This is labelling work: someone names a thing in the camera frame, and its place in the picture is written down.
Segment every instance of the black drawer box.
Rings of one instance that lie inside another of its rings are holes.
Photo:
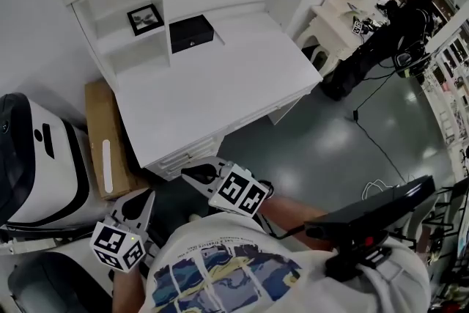
[[[173,54],[213,40],[213,27],[203,16],[169,24]]]

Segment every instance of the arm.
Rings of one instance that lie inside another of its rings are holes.
[[[281,196],[274,196],[264,201],[259,208],[259,213],[285,231],[327,214],[325,211],[314,209],[308,205]],[[311,249],[322,251],[330,251],[332,249],[328,241],[308,237],[304,231],[296,234],[295,237]]]
[[[128,274],[116,271],[114,274],[114,294],[112,313],[138,313],[144,305],[145,293],[137,265]]]

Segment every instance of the black pants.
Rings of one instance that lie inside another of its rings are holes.
[[[394,43],[389,42],[385,33],[376,32],[351,57],[339,63],[330,86],[341,97],[346,97],[375,65],[394,53],[393,46]]]

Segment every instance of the person in black clothing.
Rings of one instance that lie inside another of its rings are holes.
[[[407,0],[405,6],[394,10],[389,15],[390,24],[379,28],[351,57],[340,62],[331,73],[332,80],[321,84],[322,91],[334,100],[341,100],[375,65],[421,40],[424,32],[431,34],[431,7],[432,0]]]

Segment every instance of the black picture frame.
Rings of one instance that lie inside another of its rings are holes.
[[[134,21],[133,14],[137,12],[141,12],[143,10],[149,9],[152,11],[153,15],[155,15],[156,22],[151,23],[150,25],[146,25],[144,27],[139,28],[138,24]],[[133,33],[135,36],[147,33],[150,30],[159,28],[160,26],[164,25],[163,19],[161,18],[160,14],[158,13],[156,7],[153,4],[148,4],[144,7],[138,8],[137,10],[133,10],[130,12],[127,12],[127,17],[129,18],[130,25],[132,26]]]

